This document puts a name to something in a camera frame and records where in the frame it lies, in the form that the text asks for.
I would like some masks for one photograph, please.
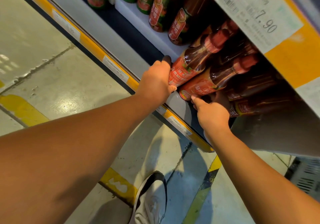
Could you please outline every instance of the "concrete floor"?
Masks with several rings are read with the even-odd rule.
[[[5,108],[3,99],[14,99],[24,105],[9,110],[10,113],[0,111],[1,135],[32,125],[30,118],[25,120],[30,112],[40,119],[33,121],[36,124],[129,96],[24,0],[0,0],[0,3],[0,80],[3,82],[0,105]],[[292,161],[291,156],[284,154],[256,154],[282,175]],[[203,153],[149,115],[129,137],[111,166],[114,176],[127,181],[126,190],[122,190],[123,182],[116,177],[108,178],[107,184],[126,196],[128,186],[138,189],[150,173],[159,170],[167,180],[170,178],[168,207],[162,223],[192,223],[184,219],[215,157],[215,153]],[[193,223],[254,223],[223,167],[203,201]],[[127,204],[97,184],[66,223],[125,224],[130,215]]]

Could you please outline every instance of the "printed price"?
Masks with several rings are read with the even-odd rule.
[[[303,23],[284,0],[215,0],[248,38],[266,53]]]
[[[53,19],[70,33],[78,42],[80,42],[80,32],[64,19],[56,10],[52,9]]]
[[[127,83],[129,76],[113,63],[107,56],[103,57],[102,63],[108,67],[114,74],[116,74],[124,83]]]
[[[156,111],[157,111],[159,114],[164,115],[167,110],[166,110],[164,107],[159,106],[159,107],[156,109]]]
[[[169,121],[174,126],[174,128],[176,128],[185,136],[189,136],[192,134],[192,132],[190,132],[186,127],[184,127],[175,117],[170,116],[169,118],[167,118],[167,121]]]

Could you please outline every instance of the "forearm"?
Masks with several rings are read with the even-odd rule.
[[[318,202],[267,165],[229,130],[208,132],[222,165],[256,223],[315,223],[311,218],[320,212]]]
[[[131,96],[1,137],[0,219],[63,222],[153,110]]]

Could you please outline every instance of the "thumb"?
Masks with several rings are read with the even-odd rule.
[[[177,90],[177,87],[174,86],[174,85],[170,85],[169,88],[168,88],[168,90],[169,90],[169,93],[173,93],[174,91]]]
[[[191,96],[192,101],[194,102],[194,104],[197,106],[197,108],[199,109],[202,105],[207,104],[205,101],[203,101],[201,98],[199,98],[197,95],[192,95]]]

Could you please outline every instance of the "fingernail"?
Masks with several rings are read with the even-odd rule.
[[[166,63],[168,63],[169,65],[171,65],[171,57],[170,56],[164,56],[162,58],[162,61],[165,61]]]

